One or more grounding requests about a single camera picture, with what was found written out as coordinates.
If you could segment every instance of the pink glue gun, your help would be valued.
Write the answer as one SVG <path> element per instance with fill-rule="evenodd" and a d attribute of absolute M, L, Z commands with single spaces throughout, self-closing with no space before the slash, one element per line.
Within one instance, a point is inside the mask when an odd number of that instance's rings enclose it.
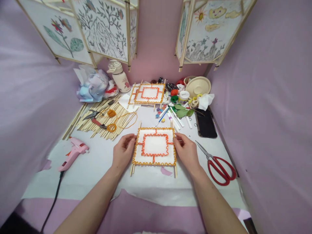
<path fill-rule="evenodd" d="M 83 143 L 81 140 L 74 138 L 74 137 L 69 137 L 72 143 L 72 148 L 71 151 L 66 154 L 67 159 L 65 162 L 58 168 L 58 171 L 66 171 L 68 170 L 73 162 L 76 160 L 79 154 L 84 154 L 84 153 L 89 153 L 89 147 Z"/>

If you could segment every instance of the black phone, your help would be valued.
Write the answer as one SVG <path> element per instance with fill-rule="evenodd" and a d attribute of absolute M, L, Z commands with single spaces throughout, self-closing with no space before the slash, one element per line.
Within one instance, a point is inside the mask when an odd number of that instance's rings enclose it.
<path fill-rule="evenodd" d="M 217 132 L 213 116 L 209 108 L 206 111 L 196 109 L 195 111 L 198 135 L 200 137 L 217 138 Z"/>

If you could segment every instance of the white thermos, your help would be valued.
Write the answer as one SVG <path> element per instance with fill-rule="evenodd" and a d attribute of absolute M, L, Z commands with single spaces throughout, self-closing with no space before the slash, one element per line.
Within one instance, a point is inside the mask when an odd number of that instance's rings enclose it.
<path fill-rule="evenodd" d="M 130 84 L 128 81 L 128 78 L 126 76 L 126 73 L 123 70 L 123 67 L 121 66 L 121 63 L 117 60 L 110 60 L 110 63 L 108 64 L 109 70 L 107 73 L 112 73 L 113 79 L 119 89 L 122 93 L 127 93 L 130 91 Z"/>

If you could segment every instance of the red scissors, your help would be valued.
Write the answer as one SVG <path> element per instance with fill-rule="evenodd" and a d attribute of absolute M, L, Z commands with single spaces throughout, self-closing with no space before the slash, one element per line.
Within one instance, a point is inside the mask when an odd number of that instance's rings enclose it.
<path fill-rule="evenodd" d="M 229 164 L 226 160 L 222 159 L 222 158 L 219 158 L 219 157 L 216 157 L 216 156 L 212 156 L 211 154 L 209 154 L 205 149 L 204 147 L 198 143 L 197 141 L 195 141 L 199 148 L 204 152 L 204 154 L 206 155 L 206 158 L 208 159 L 208 170 L 209 170 L 209 173 L 211 175 L 211 177 L 214 179 L 214 181 L 218 184 L 218 185 L 221 185 L 221 186 L 226 186 L 230 183 L 231 180 L 234 180 L 236 178 L 236 171 L 234 169 L 234 167 L 232 167 L 231 164 Z M 218 160 L 221 160 L 223 162 L 225 162 L 231 169 L 232 171 L 232 176 L 230 177 L 229 174 L 227 173 L 227 171 L 224 169 L 224 167 L 221 165 L 221 163 L 218 161 Z M 220 183 L 219 181 L 216 180 L 216 178 L 213 176 L 213 174 L 211 173 L 211 169 L 210 169 L 210 166 L 212 166 L 216 171 L 217 173 L 222 176 L 222 178 L 225 179 L 225 183 Z"/>

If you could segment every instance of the power cord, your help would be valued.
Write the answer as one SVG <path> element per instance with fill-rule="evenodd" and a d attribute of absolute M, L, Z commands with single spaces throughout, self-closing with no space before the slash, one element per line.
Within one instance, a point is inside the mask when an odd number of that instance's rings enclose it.
<path fill-rule="evenodd" d="M 58 188 L 57 188 L 57 190 L 56 190 L 55 198 L 54 198 L 53 204 L 52 204 L 52 206 L 51 206 L 51 209 L 50 209 L 50 211 L 49 211 L 49 214 L 48 214 L 48 216 L 46 217 L 45 222 L 43 223 L 43 226 L 42 226 L 42 228 L 41 228 L 40 233 L 43 233 L 43 229 L 45 228 L 46 222 L 48 221 L 48 218 L 49 218 L 49 216 L 50 216 L 50 214 L 51 214 L 51 212 L 52 212 L 52 210 L 53 210 L 53 207 L 54 207 L 54 205 L 55 205 L 56 199 L 58 198 L 59 187 L 60 187 L 60 185 L 61 185 L 61 181 L 62 181 L 64 172 L 65 172 L 65 171 L 61 171 L 61 174 L 60 174 L 60 176 L 59 176 L 59 183 L 58 183 Z"/>

